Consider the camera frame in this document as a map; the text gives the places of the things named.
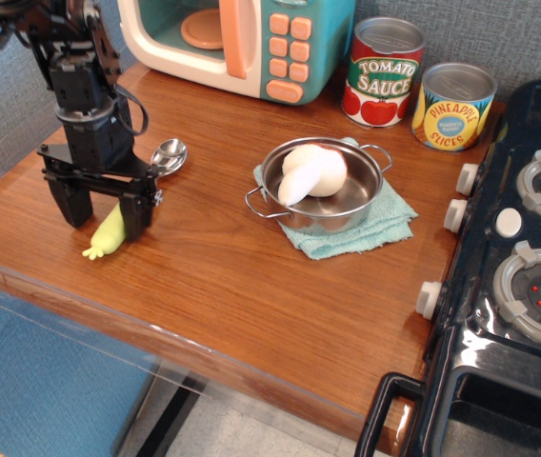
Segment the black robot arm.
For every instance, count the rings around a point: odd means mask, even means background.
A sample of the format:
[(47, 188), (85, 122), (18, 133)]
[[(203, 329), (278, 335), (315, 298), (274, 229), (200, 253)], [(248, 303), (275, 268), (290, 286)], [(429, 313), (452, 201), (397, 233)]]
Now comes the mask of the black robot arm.
[(156, 167), (139, 159), (130, 104), (122, 88), (119, 54), (100, 9), (91, 1), (0, 1), (0, 51), (12, 37), (31, 49), (67, 138), (43, 144), (44, 177), (65, 220), (75, 228), (92, 215), (91, 194), (119, 201), (126, 238), (150, 226), (160, 197)]

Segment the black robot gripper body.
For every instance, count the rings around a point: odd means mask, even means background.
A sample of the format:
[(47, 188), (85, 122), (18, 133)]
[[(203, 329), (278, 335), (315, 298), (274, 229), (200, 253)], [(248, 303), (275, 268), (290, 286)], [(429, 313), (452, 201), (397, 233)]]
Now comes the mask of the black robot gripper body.
[(59, 109), (65, 144), (42, 144), (38, 154), (47, 175), (71, 179), (91, 195), (119, 197), (149, 192), (158, 200), (157, 172), (134, 153), (133, 128), (128, 108), (95, 109), (90, 112)]

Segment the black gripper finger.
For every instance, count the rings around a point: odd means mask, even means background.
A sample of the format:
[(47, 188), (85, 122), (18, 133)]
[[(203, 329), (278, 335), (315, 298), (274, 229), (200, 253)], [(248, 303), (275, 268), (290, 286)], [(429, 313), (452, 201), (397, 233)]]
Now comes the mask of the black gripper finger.
[(74, 228), (85, 224), (92, 216), (90, 192), (71, 179), (47, 175), (50, 193), (64, 219)]
[(119, 206), (123, 216), (126, 239), (136, 241), (150, 226), (154, 209), (153, 194), (149, 192), (125, 193), (119, 197)]

